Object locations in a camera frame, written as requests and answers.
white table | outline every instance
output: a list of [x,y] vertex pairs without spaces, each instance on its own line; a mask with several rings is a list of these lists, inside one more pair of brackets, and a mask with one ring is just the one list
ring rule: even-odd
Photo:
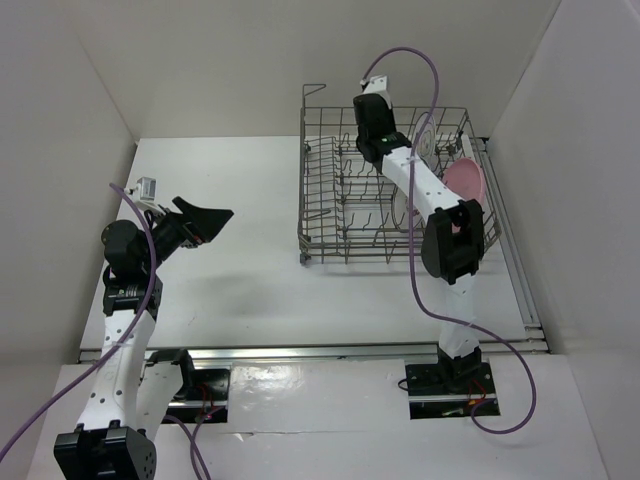
[[[237,366],[229,423],[203,426],[198,444],[218,480],[605,480],[566,358],[527,359],[538,410],[512,435],[484,434],[468,418],[409,420],[407,394],[396,385],[401,360],[334,361]],[[480,420],[509,427],[526,413],[530,390],[516,358],[489,361],[502,415]],[[57,389],[85,368],[62,367]],[[53,444],[75,426],[91,386],[82,383],[49,411],[28,480],[62,480]],[[156,480],[195,478],[176,426],[160,427],[155,444]]]
[[[299,264],[298,142],[141,140],[129,186],[154,177],[164,206],[179,195],[197,206],[235,212],[210,245],[181,249],[159,269],[164,291],[150,348],[437,341],[437,322],[413,300],[406,261]],[[124,204],[118,218],[134,219]],[[509,339],[524,338],[499,244],[486,254],[477,278],[478,323]],[[420,285],[426,304],[441,309],[441,282],[423,272]],[[99,282],[83,349],[102,346],[102,294]]]

wire basket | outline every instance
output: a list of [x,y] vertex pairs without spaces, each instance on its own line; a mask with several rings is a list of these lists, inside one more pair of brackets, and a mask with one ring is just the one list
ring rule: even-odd
[[[380,258],[387,263],[409,254],[409,228],[416,245],[422,242],[424,220],[410,219],[406,197],[378,174],[356,148],[357,124],[353,107],[310,107],[309,96],[325,84],[305,84],[300,115],[300,196],[298,239],[300,263],[312,257]],[[415,125],[428,107],[393,107],[398,131],[413,140]],[[484,142],[473,133],[465,108],[438,107],[433,112],[435,149],[426,163],[442,178],[455,160],[470,157],[483,168]],[[492,192],[483,205],[485,251],[501,229]]]

table surface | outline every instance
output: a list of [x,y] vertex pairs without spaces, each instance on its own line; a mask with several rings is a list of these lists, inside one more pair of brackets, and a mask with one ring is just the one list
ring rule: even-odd
[[[538,410],[521,431],[492,436],[469,418],[410,420],[397,388],[401,360],[236,365],[229,422],[205,425],[198,444],[214,479],[605,480],[598,448],[566,358],[526,356],[538,386]],[[531,392],[518,360],[489,358],[500,417],[518,423]],[[62,367],[57,390],[87,366]],[[85,381],[46,416],[28,480],[62,480],[53,444],[68,432],[92,388]],[[156,480],[195,478],[188,442],[174,425],[160,427]]]
[[[299,263],[298,137],[143,139],[128,185],[157,179],[157,201],[181,196],[235,216],[211,244],[180,249],[161,266],[162,305],[150,348],[435,342],[418,310],[406,260]],[[134,219],[122,204],[118,218]],[[423,299],[442,311],[443,282],[423,269]],[[102,346],[102,282],[81,348]],[[477,275],[478,324],[525,338],[500,244]]]

robotic arm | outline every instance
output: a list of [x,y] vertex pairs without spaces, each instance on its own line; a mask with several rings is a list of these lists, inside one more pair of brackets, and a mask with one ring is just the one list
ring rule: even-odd
[[[153,201],[155,180],[149,178],[138,180],[128,193],[146,209],[157,266],[178,247],[197,248],[211,242],[233,216],[231,210],[198,208],[180,197],[173,203],[182,213],[157,206]],[[102,243],[108,263],[103,274],[104,356],[142,305],[149,284],[150,253],[144,233],[129,220],[109,224]],[[151,300],[135,328],[97,371],[75,430],[58,435],[54,456],[68,480],[153,479],[153,440],[171,399],[191,386],[193,371],[186,350],[156,352],[145,364],[161,296],[162,282],[156,277]]]
[[[354,98],[356,144],[365,160],[408,196],[411,142],[396,129],[387,86],[387,77],[373,77],[363,85],[363,93]],[[414,203],[427,221],[420,249],[422,263],[431,276],[446,283],[446,314],[473,323],[474,275],[484,255],[482,207],[476,200],[465,201],[448,189],[422,161],[414,168]],[[447,383],[473,375],[481,364],[474,332],[443,323],[438,363]]]

rack wire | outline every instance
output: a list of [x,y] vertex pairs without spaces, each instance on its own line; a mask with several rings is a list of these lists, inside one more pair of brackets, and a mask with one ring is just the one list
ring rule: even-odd
[[[356,148],[357,124],[353,107],[308,106],[311,95],[326,84],[305,84],[300,113],[300,194],[298,240],[300,263],[312,257],[380,258],[387,263],[409,254],[409,228],[417,245],[422,242],[424,220],[409,218],[404,194],[378,174]],[[417,120],[428,107],[393,108],[396,127],[407,138],[415,134]],[[455,160],[475,159],[484,168],[488,155],[476,138],[465,108],[437,107],[435,155],[428,165],[442,178]],[[487,188],[484,210],[485,251],[498,240],[501,228]]]

